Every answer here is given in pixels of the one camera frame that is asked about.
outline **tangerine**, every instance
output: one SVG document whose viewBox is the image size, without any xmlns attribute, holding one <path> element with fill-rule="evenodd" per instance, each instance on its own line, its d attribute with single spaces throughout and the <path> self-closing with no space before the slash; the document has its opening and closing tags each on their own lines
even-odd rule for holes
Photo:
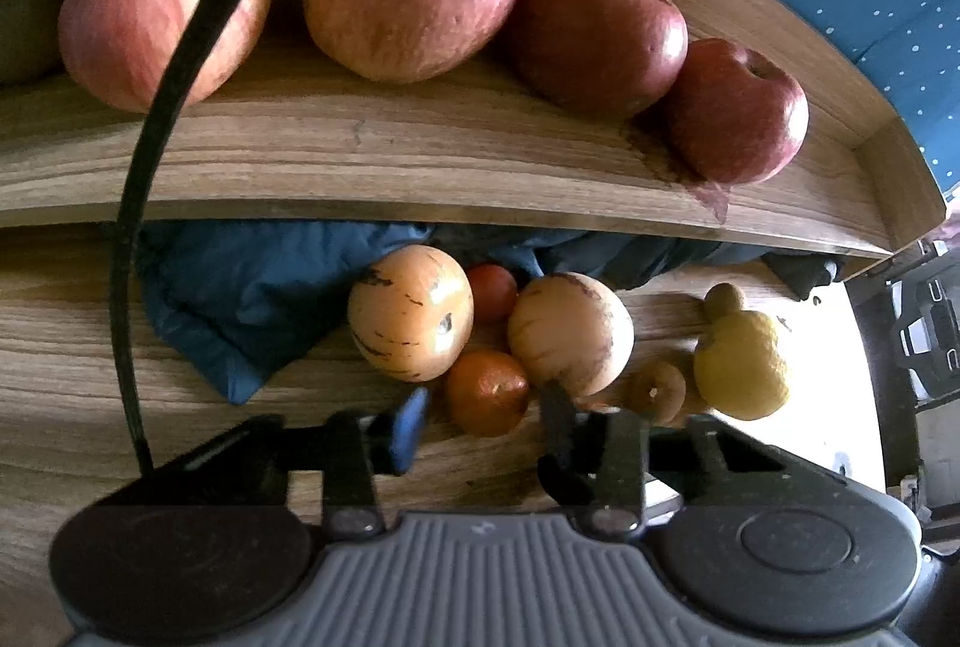
<svg viewBox="0 0 960 647">
<path fill-rule="evenodd" d="M 529 402 L 527 374 L 520 361 L 505 352 L 467 352 L 446 374 L 450 419 L 469 436 L 509 433 L 523 420 Z"/>
</svg>

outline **wood grain surface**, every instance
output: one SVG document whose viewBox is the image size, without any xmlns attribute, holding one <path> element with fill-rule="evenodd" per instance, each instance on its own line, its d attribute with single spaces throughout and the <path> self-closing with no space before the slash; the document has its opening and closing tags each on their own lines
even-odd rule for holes
<svg viewBox="0 0 960 647">
<path fill-rule="evenodd" d="M 776 0 L 676 1 L 693 37 L 737 38 L 808 91 L 808 140 L 770 182 L 704 198 L 662 147 L 560 112 L 496 51 L 422 85 L 365 82 L 310 45 L 296 0 L 277 0 L 287 26 L 184 112 L 148 216 L 588 227 L 873 258 L 902 246 L 885 224 L 899 222 L 896 196 L 875 195 L 888 179 L 851 151 L 895 118 L 880 93 Z M 63 76 L 0 92 L 0 225 L 112 218 L 139 124 Z M 919 156 L 909 142 L 890 149 L 895 163 Z"/>
<path fill-rule="evenodd" d="M 117 395 L 107 332 L 107 249 L 93 225 L 14 228 L 0 233 L 0 645 L 53 647 L 67 626 L 49 588 L 45 555 L 72 513 L 136 476 Z M 848 472 L 882 489 L 880 435 L 856 322 L 841 285 L 800 303 L 762 265 L 690 268 L 621 294 L 635 322 L 627 374 L 656 358 L 689 372 L 704 328 L 701 301 L 718 281 L 743 287 L 752 308 L 784 319 L 802 356 L 789 403 L 766 420 L 739 423 L 767 443 L 821 465 L 848 456 Z M 472 345 L 502 332 L 478 331 Z M 283 369 L 246 406 L 227 405 L 133 314 L 136 369 L 147 435 L 159 462 L 250 415 L 277 412 L 315 425 L 347 407 L 381 410 L 409 387 L 373 372 L 340 330 Z M 605 398 L 616 399 L 624 379 Z M 696 396 L 688 410 L 702 407 Z M 410 474 L 381 478 L 390 513 L 401 508 L 541 508 L 536 484 L 541 435 L 532 408 L 500 439 L 472 440 L 438 408 Z M 292 508 L 316 519 L 320 476 L 300 474 Z"/>
</svg>

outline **round black pad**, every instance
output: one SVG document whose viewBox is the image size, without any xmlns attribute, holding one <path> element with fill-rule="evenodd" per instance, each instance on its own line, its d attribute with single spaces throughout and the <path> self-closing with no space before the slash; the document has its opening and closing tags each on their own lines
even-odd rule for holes
<svg viewBox="0 0 960 647">
<path fill-rule="evenodd" d="M 872 503 L 688 506 L 656 554 L 694 606 L 741 631 L 794 639 L 889 621 L 919 566 L 909 530 Z"/>
<path fill-rule="evenodd" d="M 740 542 L 757 561 L 796 574 L 829 571 L 853 549 L 850 532 L 842 525 L 795 508 L 759 514 L 743 526 Z"/>
<path fill-rule="evenodd" d="M 184 644 L 263 615 L 304 577 L 310 538 L 283 506 L 94 506 L 56 535 L 50 574 L 89 629 Z"/>
</svg>

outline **yellow fruit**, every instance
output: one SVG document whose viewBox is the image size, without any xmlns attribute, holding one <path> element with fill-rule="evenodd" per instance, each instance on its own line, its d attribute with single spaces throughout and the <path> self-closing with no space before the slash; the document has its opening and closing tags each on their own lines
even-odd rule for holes
<svg viewBox="0 0 960 647">
<path fill-rule="evenodd" d="M 758 311 L 714 321 L 693 355 L 697 389 L 714 409 L 738 420 L 759 420 L 790 393 L 789 331 Z"/>
<path fill-rule="evenodd" d="M 707 297 L 704 298 L 704 314 L 707 319 L 715 323 L 719 318 L 732 314 L 736 311 L 743 311 L 747 305 L 747 297 L 743 290 L 726 281 L 722 284 L 714 284 Z"/>
</svg>

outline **wooden table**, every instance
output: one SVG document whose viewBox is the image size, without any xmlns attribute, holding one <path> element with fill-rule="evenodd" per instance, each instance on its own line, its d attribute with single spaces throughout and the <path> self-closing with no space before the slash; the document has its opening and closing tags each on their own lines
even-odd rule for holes
<svg viewBox="0 0 960 647">
<path fill-rule="evenodd" d="M 136 476 L 107 335 L 106 242 L 94 225 L 0 233 L 0 645 L 53 647 L 68 626 L 47 581 L 51 538 L 71 513 Z M 690 268 L 623 294 L 637 330 L 628 372 L 667 357 L 689 369 L 704 327 L 700 298 L 718 281 L 743 287 L 752 308 L 781 318 L 802 347 L 798 389 L 766 420 L 736 423 L 821 465 L 838 453 L 848 473 L 884 484 L 874 398 L 842 285 L 810 302 L 789 297 L 758 264 Z M 277 374 L 242 408 L 228 406 L 134 309 L 136 364 L 155 458 L 175 454 L 262 412 L 313 425 L 344 406 L 382 409 L 408 387 L 373 372 L 346 331 Z M 617 384 L 611 387 L 616 391 Z M 428 427 L 416 465 L 382 480 L 385 508 L 539 508 L 536 410 L 514 433 L 477 441 L 443 417 Z M 319 476 L 301 474 L 291 505 L 315 517 Z"/>
</svg>

